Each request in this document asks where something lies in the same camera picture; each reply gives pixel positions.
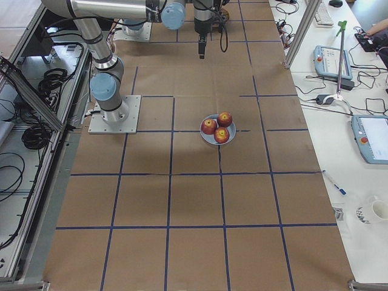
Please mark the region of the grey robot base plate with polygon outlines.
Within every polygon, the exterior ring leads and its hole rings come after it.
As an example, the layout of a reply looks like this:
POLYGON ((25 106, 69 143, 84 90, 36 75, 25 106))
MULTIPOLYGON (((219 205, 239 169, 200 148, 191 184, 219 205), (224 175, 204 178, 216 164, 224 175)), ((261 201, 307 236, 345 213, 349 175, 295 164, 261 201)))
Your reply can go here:
POLYGON ((138 127, 141 95, 125 95, 121 106, 112 112, 104 111, 96 103, 88 132, 90 134, 135 134, 138 127))

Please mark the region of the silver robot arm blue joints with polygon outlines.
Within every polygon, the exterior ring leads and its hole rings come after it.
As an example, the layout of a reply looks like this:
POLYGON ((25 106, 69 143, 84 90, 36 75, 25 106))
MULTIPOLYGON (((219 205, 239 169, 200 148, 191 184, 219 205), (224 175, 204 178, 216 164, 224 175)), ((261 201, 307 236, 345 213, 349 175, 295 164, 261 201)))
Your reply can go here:
POLYGON ((138 19, 177 30, 186 18, 187 1, 43 1, 43 4, 75 23, 97 69, 90 82, 92 95, 102 110, 112 112, 122 103, 119 89, 124 64, 103 37, 98 19, 138 19))

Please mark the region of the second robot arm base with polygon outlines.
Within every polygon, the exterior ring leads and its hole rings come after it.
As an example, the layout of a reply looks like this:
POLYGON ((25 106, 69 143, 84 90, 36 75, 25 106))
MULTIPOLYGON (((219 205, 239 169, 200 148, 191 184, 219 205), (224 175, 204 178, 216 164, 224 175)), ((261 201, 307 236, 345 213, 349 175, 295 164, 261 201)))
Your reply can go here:
POLYGON ((113 35, 114 41, 149 42, 152 23, 141 20, 120 19, 113 35))

